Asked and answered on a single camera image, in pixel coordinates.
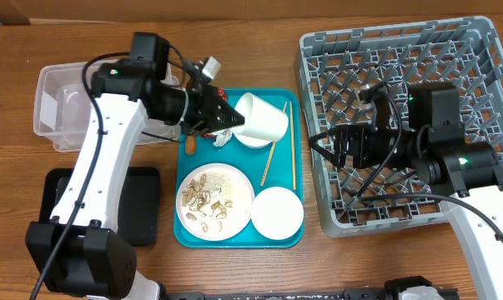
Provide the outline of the white bowl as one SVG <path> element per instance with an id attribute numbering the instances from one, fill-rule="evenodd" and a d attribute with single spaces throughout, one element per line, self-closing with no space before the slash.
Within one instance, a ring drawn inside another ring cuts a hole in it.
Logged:
<path id="1" fill-rule="evenodd" d="M 285 187 L 266 188 L 253 200 L 251 222 L 268 239 L 291 238 L 301 229 L 303 221 L 302 202 Z"/>

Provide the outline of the white tissue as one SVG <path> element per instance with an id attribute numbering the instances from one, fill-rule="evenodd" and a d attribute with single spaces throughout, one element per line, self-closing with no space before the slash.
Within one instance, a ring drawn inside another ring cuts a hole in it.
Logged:
<path id="1" fill-rule="evenodd" d="M 213 135 L 214 135 L 213 145 L 217 148 L 221 148 L 232 138 L 233 131 L 228 128 L 217 132 L 213 132 Z"/>

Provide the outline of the white cup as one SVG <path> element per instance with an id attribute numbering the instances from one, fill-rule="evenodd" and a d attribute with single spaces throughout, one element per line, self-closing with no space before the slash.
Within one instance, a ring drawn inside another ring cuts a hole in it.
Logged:
<path id="1" fill-rule="evenodd" d="M 245 93 L 234 109 L 244 117 L 244 124 L 233 128 L 235 134 L 277 142 L 287 131 L 286 113 L 251 92 Z"/>

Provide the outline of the wooden chopstick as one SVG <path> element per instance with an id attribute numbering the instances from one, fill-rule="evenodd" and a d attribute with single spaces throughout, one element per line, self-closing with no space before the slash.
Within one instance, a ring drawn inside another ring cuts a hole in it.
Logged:
<path id="1" fill-rule="evenodd" d="M 292 166 L 292 189 L 297 189 L 295 145 L 294 145 L 294 109 L 293 103 L 289 102 L 289 125 L 290 125 L 290 146 L 291 146 L 291 166 Z"/>
<path id="2" fill-rule="evenodd" d="M 286 102 L 284 104 L 284 107 L 283 107 L 283 113 L 285 113 L 286 111 L 286 108 L 287 108 L 287 103 Z M 276 144 L 277 142 L 272 142 L 272 145 L 271 145 L 271 148 L 269 150 L 269 156 L 268 156 L 268 159 L 267 159 L 267 162 L 266 162 L 266 165 L 265 165 L 265 168 L 264 168 L 264 173 L 263 173 L 263 176 L 261 178 L 261 182 L 260 182 L 260 186 L 263 187 L 264 184 L 265 184 L 265 181 L 266 181 L 266 178 L 268 176 L 268 173 L 269 173 L 269 168 L 270 168 L 270 165 L 271 165 L 271 161 L 272 161 L 272 158 L 273 158 L 273 155 L 274 155 L 274 150 L 275 150 L 275 147 L 276 147 Z"/>

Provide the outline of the red snack wrapper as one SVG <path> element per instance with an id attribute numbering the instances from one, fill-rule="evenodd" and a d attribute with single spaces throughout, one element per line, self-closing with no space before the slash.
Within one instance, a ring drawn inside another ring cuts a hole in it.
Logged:
<path id="1" fill-rule="evenodd" d="M 225 101 L 227 102 L 228 101 L 228 96 L 227 94 L 225 93 L 225 91 L 222 89 L 222 88 L 219 88 L 218 89 L 218 95 Z M 215 139 L 215 137 L 218 135 L 219 133 L 218 132 L 211 132 L 211 133 L 205 133 L 205 134 L 202 134 L 201 135 L 201 138 L 211 138 L 211 139 Z"/>

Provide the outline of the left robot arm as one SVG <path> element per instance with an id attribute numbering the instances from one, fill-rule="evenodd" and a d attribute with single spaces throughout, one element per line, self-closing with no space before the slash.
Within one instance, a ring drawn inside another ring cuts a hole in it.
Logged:
<path id="1" fill-rule="evenodd" d="M 49 219 L 31 222 L 25 243 L 38 269 L 35 288 L 91 299 L 163 299 L 159 282 L 137 269 L 133 247 L 118 235 L 118 210 L 133 149 L 149 119 L 179 125 L 190 137 L 244 123 L 213 85 L 213 57 L 179 61 L 185 87 L 164 79 L 175 46 L 155 33 L 136 32 L 127 52 L 84 66 L 91 102 L 88 130 L 68 185 Z"/>

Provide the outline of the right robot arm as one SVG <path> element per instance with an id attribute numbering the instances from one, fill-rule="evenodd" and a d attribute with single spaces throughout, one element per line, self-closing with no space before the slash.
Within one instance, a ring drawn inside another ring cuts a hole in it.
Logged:
<path id="1" fill-rule="evenodd" d="M 399 110 L 383 83 L 356 93 L 373 107 L 370 124 L 336 125 L 312 136 L 310 147 L 336 168 L 409 168 L 429 185 L 459 240 L 477 295 L 503 299 L 503 166 L 487 142 L 467 142 L 460 95 L 450 82 L 408 89 L 409 126 L 389 127 Z"/>

